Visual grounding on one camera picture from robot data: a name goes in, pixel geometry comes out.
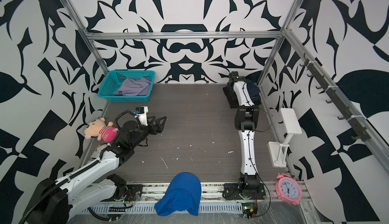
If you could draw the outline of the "black skirt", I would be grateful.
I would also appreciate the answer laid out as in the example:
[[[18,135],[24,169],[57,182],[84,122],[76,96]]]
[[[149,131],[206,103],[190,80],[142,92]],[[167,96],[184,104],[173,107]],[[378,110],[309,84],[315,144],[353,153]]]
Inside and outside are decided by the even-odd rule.
[[[227,97],[230,108],[238,108],[239,102],[238,102],[237,95],[236,95],[235,91],[233,90],[233,88],[231,86],[227,85],[226,87],[223,87],[223,92],[224,92],[225,96]]]

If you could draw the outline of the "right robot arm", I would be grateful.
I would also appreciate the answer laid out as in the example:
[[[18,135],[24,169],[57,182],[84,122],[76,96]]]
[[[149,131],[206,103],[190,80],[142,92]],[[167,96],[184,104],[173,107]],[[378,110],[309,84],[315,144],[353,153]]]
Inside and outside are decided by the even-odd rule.
[[[229,74],[228,88],[237,99],[238,107],[234,119],[241,141],[242,163],[239,178],[239,193],[243,198],[261,192],[261,183],[254,153],[254,136],[258,124],[259,106],[251,100],[246,78],[238,72]]]

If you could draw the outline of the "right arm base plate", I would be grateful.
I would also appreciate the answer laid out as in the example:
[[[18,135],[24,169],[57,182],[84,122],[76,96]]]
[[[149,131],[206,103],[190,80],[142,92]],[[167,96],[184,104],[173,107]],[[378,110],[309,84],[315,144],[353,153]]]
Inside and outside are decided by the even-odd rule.
[[[222,197],[226,200],[264,200],[266,191],[263,184],[256,190],[244,190],[238,183],[225,183]]]

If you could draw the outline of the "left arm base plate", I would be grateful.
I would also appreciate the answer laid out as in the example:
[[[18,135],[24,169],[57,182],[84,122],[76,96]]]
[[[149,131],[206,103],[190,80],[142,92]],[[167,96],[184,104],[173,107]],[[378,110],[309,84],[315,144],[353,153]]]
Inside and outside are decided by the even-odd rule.
[[[120,187],[114,195],[105,201],[132,202],[139,200],[142,196],[142,184],[128,184],[125,187]]]

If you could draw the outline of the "dark blue denim skirt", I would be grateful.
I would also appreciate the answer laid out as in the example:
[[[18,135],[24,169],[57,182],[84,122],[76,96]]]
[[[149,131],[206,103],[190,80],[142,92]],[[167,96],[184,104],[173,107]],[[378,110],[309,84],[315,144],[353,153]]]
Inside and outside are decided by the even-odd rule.
[[[253,104],[260,105],[261,104],[260,90],[251,80],[247,80],[247,90],[250,99],[252,101],[251,105]]]

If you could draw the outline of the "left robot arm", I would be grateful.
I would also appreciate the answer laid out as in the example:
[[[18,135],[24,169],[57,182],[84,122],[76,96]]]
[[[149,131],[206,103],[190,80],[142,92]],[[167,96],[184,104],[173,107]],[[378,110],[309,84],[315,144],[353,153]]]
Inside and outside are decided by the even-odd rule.
[[[123,165],[143,144],[149,135],[164,130],[166,117],[131,113],[134,121],[118,127],[115,138],[106,144],[100,155],[80,169],[56,180],[41,181],[20,220],[21,224],[65,224],[79,212],[107,199],[121,199],[127,191],[127,182],[116,174],[95,183],[103,175]]]

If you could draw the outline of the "lavender grey skirt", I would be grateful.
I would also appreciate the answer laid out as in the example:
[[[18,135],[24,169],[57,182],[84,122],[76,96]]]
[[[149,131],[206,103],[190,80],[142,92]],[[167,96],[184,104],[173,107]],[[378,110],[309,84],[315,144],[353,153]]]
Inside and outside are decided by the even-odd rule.
[[[135,80],[132,78],[125,79],[121,86],[116,90],[118,96],[147,96],[152,82],[146,78]]]

